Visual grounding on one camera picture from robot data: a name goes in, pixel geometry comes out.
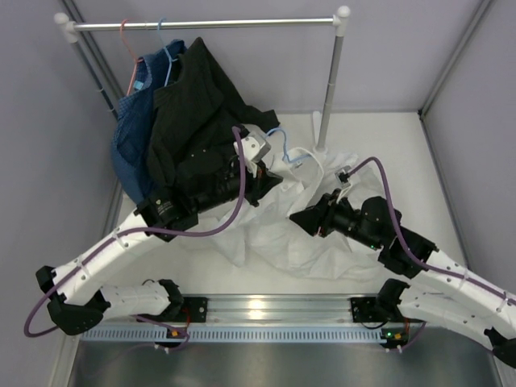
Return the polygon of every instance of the clothes hanger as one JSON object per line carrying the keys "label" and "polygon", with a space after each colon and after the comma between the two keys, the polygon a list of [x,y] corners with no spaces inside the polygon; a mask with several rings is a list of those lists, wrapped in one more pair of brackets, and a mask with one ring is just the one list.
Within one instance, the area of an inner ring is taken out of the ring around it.
{"label": "clothes hanger", "polygon": [[163,46],[164,53],[167,55],[167,58],[169,59],[169,70],[167,71],[167,77],[164,80],[164,86],[169,84],[169,78],[170,78],[170,71],[172,70],[172,63],[175,62],[177,59],[172,59],[172,56],[170,55],[169,50],[167,49],[167,45],[164,43],[163,38],[161,37],[161,24],[166,20],[167,18],[161,18],[158,22],[158,36],[160,37],[161,45]]}
{"label": "clothes hanger", "polygon": [[126,40],[126,37],[123,34],[123,26],[129,21],[129,19],[124,19],[122,23],[120,24],[120,38],[122,39],[123,45],[126,46],[127,50],[129,51],[129,54],[131,54],[133,61],[135,62],[135,67],[132,69],[132,75],[131,75],[131,82],[129,83],[129,88],[127,89],[126,96],[131,93],[132,86],[135,83],[136,79],[136,69],[138,67],[138,63],[143,62],[143,59],[138,59],[135,52],[132,51],[131,46],[129,46],[129,43]]}

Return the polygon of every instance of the clothes rack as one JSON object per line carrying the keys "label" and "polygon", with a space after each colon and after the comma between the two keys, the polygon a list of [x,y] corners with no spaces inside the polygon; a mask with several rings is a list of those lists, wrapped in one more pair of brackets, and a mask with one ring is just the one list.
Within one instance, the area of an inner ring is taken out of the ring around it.
{"label": "clothes rack", "polygon": [[[243,28],[243,27],[290,27],[290,26],[328,26],[335,29],[335,41],[333,45],[333,53],[331,56],[330,75],[327,82],[326,96],[324,98],[324,105],[322,114],[319,112],[313,113],[313,126],[315,138],[318,138],[314,146],[314,150],[319,153],[327,151],[326,137],[328,132],[328,124],[330,122],[331,107],[333,104],[333,97],[335,95],[335,83],[339,72],[339,62],[343,47],[344,32],[347,26],[347,20],[350,15],[350,10],[347,6],[341,6],[337,12],[329,18],[312,18],[312,19],[257,19],[257,20],[212,20],[200,22],[163,22],[160,25],[162,30],[180,30],[180,29],[206,29],[206,28]],[[118,31],[121,23],[76,23],[71,21],[67,14],[59,13],[54,17],[54,21],[60,26],[64,33],[66,40],[76,46],[76,52],[81,61],[85,64],[89,74],[94,79],[98,91],[106,100],[110,111],[113,112],[115,118],[117,117],[114,110],[113,103],[110,100],[108,93],[104,90],[100,77],[97,75],[92,64],[89,62],[88,56],[85,54],[85,49],[81,47],[81,34],[83,32],[91,31]],[[158,23],[125,23],[123,28],[125,30],[156,30]],[[119,92],[112,90],[116,98],[120,98]]]}

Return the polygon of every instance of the hanging clothes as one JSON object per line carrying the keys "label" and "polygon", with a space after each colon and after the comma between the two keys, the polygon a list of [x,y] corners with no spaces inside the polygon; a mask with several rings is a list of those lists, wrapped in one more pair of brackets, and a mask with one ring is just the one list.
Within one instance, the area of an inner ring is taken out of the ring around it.
{"label": "hanging clothes", "polygon": [[245,104],[201,38],[178,62],[173,67],[177,81],[154,93],[147,166],[160,186],[172,186],[178,164],[195,151],[234,155],[233,126],[250,123],[267,131],[280,124],[274,110],[261,112]]}
{"label": "hanging clothes", "polygon": [[[172,58],[186,51],[182,40],[166,46]],[[111,142],[111,159],[124,191],[135,203],[144,200],[156,187],[146,164],[152,130],[153,94],[163,86],[169,59],[162,48],[143,56],[138,63],[135,92],[119,101],[119,124]]]}

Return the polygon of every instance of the blue hanger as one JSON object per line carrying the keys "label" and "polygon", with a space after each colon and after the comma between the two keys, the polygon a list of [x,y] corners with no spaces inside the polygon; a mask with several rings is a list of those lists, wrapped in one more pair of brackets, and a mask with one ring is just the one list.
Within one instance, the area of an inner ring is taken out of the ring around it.
{"label": "blue hanger", "polygon": [[164,53],[167,55],[167,58],[169,59],[169,70],[167,71],[167,77],[165,78],[164,80],[164,86],[168,85],[169,84],[169,78],[170,78],[170,71],[172,70],[172,62],[175,62],[177,59],[172,59],[172,57],[170,56],[170,52],[169,50],[167,49],[167,46],[166,44],[164,43],[163,41],[163,38],[161,37],[161,34],[160,34],[160,29],[161,29],[161,24],[166,20],[167,18],[161,18],[160,21],[158,22],[158,36],[160,37],[160,41],[161,41],[161,44],[163,45],[163,49],[164,49]]}

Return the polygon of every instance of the white pipe connector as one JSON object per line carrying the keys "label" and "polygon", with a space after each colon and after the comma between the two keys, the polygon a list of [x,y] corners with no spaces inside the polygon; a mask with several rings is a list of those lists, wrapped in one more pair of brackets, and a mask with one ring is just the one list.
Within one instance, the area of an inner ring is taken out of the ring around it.
{"label": "white pipe connector", "polygon": [[347,20],[351,14],[349,6],[341,6],[337,10],[337,14],[333,15],[333,26],[335,27],[335,36],[344,36],[346,31]]}
{"label": "white pipe connector", "polygon": [[66,41],[70,44],[77,43],[79,41],[79,36],[73,27],[75,22],[70,22],[70,18],[67,14],[63,12],[59,12],[54,15],[54,23],[56,23],[59,28],[63,31],[63,35]]}

